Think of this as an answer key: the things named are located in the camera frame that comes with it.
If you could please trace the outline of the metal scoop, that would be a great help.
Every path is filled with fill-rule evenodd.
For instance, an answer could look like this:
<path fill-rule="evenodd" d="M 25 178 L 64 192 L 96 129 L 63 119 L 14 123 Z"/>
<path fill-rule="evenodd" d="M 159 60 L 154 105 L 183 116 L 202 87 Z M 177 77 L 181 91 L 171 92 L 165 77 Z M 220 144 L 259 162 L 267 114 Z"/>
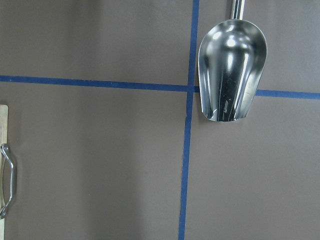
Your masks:
<path fill-rule="evenodd" d="M 203 37 L 198 51 L 201 111 L 213 122 L 246 118 L 268 53 L 263 32 L 244 20 L 245 1 L 234 0 L 230 19 Z"/>

